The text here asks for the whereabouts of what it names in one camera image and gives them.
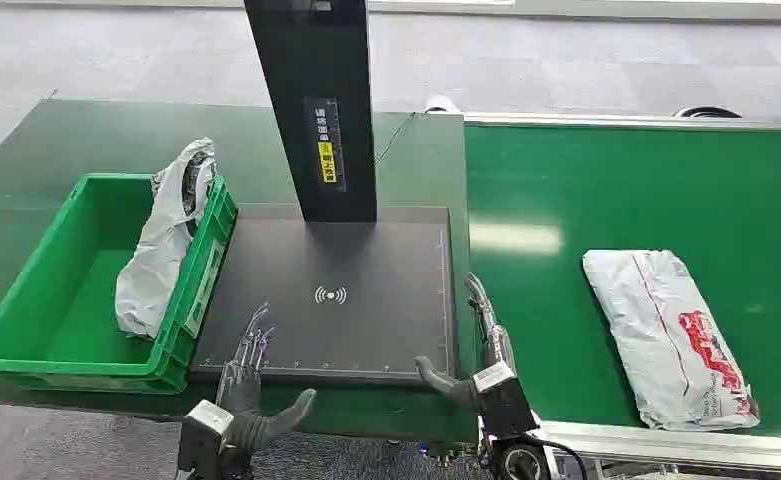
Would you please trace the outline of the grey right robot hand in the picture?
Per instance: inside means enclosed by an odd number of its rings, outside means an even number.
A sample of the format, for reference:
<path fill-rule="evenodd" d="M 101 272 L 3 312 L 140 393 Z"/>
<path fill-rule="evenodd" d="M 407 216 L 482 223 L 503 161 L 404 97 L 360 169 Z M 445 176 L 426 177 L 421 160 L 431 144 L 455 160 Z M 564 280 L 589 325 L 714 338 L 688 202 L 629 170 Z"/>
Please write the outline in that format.
<path fill-rule="evenodd" d="M 465 279 L 469 304 L 478 322 L 483 341 L 483 369 L 470 379 L 458 380 L 438 372 L 429 358 L 417 356 L 415 364 L 421 379 L 458 405 L 481 412 L 484 405 L 503 394 L 517 379 L 510 336 L 497 320 L 496 312 L 482 281 L 472 272 Z"/>

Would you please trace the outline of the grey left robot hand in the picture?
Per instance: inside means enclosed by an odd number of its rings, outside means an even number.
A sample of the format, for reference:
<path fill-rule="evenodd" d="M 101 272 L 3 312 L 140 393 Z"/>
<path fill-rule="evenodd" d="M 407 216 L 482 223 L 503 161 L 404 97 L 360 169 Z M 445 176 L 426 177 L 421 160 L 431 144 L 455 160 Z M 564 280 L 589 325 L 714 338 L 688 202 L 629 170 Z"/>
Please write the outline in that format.
<path fill-rule="evenodd" d="M 227 479 L 252 479 L 253 454 L 295 430 L 310 414 L 317 396 L 316 390 L 308 388 L 279 413 L 267 416 L 261 412 L 261 367 L 274 330 L 261 328 L 268 312 L 267 302 L 253 312 L 233 357 L 224 363 L 219 380 L 216 404 L 233 415 L 223 451 Z"/>

